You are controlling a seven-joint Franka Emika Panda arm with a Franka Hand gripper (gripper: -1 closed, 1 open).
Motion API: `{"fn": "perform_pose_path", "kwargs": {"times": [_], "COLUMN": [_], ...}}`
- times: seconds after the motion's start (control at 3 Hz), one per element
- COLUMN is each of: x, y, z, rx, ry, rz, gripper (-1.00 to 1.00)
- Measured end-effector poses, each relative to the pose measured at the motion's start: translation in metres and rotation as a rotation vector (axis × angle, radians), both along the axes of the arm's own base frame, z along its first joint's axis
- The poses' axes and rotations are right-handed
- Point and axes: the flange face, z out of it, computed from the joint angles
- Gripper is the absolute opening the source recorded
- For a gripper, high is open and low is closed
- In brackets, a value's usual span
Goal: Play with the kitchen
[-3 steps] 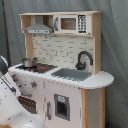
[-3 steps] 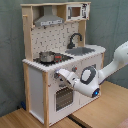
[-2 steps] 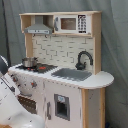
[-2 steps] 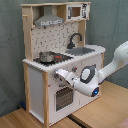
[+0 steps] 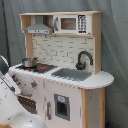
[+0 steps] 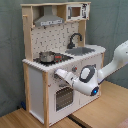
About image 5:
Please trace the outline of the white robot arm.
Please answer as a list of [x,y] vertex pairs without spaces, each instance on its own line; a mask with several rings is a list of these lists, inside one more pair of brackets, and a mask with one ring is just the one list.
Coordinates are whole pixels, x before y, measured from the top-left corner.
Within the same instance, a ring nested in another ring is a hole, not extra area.
[[45,122],[37,114],[31,114],[18,101],[20,89],[8,74],[7,60],[0,55],[0,125],[11,128],[45,128]]

